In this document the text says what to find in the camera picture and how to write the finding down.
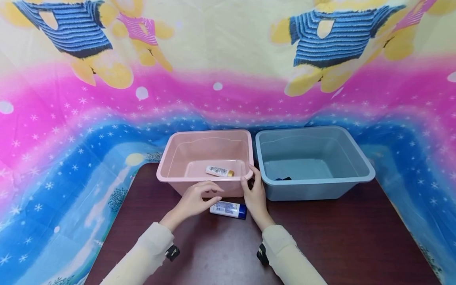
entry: person's right hand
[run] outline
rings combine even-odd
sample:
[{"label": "person's right hand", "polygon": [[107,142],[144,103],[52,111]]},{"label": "person's right hand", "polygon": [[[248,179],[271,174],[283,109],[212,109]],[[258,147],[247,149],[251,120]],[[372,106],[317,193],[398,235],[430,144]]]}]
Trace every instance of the person's right hand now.
[{"label": "person's right hand", "polygon": [[266,208],[266,193],[264,191],[263,181],[261,180],[261,172],[255,166],[249,165],[254,172],[254,186],[249,189],[247,180],[241,176],[241,185],[244,190],[244,200],[247,209],[254,218],[261,231],[264,231],[268,226],[275,225],[274,220],[268,213]]}]

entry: striped shirt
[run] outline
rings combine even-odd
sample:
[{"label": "striped shirt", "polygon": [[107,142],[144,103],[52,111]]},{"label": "striped shirt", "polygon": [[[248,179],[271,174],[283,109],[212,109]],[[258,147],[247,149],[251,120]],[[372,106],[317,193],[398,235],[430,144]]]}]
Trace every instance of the striped shirt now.
[{"label": "striped shirt", "polygon": [[[120,13],[117,17],[121,21],[128,31],[128,36],[132,40],[139,40],[150,44],[151,46],[157,46],[157,39],[155,38],[155,22],[152,19],[146,18],[130,18]],[[141,25],[144,25],[147,33],[141,29]]]},{"label": "striped shirt", "polygon": [[[294,66],[310,64],[325,68],[360,58],[369,40],[388,18],[404,5],[367,11],[324,13],[312,10],[290,18],[291,44],[298,42]],[[334,21],[330,33],[320,38],[320,21]]]},{"label": "striped shirt", "polygon": [[[60,52],[86,58],[113,48],[101,30],[104,27],[98,9],[103,3],[102,0],[88,0],[76,4],[33,4],[18,1],[14,2],[14,5],[37,29],[45,33]],[[51,12],[57,28],[48,26],[39,12]]]},{"label": "striped shirt", "polygon": [[402,19],[394,31],[401,30],[420,23],[424,13],[427,12],[437,0],[420,1],[405,17]]}]

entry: dark red table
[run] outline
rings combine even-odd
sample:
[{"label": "dark red table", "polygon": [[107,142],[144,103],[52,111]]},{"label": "dark red table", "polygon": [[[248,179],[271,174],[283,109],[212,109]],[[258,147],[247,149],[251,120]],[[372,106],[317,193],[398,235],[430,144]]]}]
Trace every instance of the dark red table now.
[{"label": "dark red table", "polygon": [[[157,166],[147,164],[138,172],[86,285],[99,284],[149,225],[179,201],[171,186],[157,180]],[[268,208],[329,285],[439,284],[376,181],[359,184],[338,200],[268,202]],[[255,256],[261,233],[250,215],[244,221],[205,212],[174,235],[181,255],[166,260],[145,284],[282,284]]]}]

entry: sleeve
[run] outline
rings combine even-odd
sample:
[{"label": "sleeve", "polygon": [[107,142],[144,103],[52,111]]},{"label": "sleeve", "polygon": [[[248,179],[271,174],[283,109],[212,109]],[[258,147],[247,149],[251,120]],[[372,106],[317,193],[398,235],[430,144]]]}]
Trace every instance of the sleeve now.
[{"label": "sleeve", "polygon": [[306,34],[308,13],[303,13],[299,16],[290,17],[290,36],[291,44],[294,44],[298,40],[304,37]]},{"label": "sleeve", "polygon": [[142,285],[163,264],[173,239],[168,228],[153,223],[100,285]]},{"label": "sleeve", "polygon": [[14,6],[32,23],[37,29],[40,29],[40,26],[35,20],[30,7],[23,1],[13,2]]},{"label": "sleeve", "polygon": [[405,9],[405,5],[401,6],[383,6],[380,9],[377,9],[374,13],[371,38],[375,38],[378,30],[388,21],[388,19],[396,12]]},{"label": "sleeve", "polygon": [[267,227],[263,244],[269,264],[284,285],[327,285],[282,226]]},{"label": "sleeve", "polygon": [[89,13],[90,17],[92,20],[100,27],[100,28],[105,28],[103,26],[103,23],[101,22],[101,16],[100,16],[100,6],[104,3],[103,0],[97,0],[97,1],[86,1],[84,2],[85,8],[87,12]]}]

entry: white sleeve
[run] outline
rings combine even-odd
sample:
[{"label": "white sleeve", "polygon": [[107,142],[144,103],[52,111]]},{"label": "white sleeve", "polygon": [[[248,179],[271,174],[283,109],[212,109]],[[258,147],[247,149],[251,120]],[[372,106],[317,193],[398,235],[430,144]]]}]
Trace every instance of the white sleeve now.
[{"label": "white sleeve", "polygon": [[101,285],[142,285],[163,264],[165,252],[172,246],[173,239],[168,228],[153,223]]}]

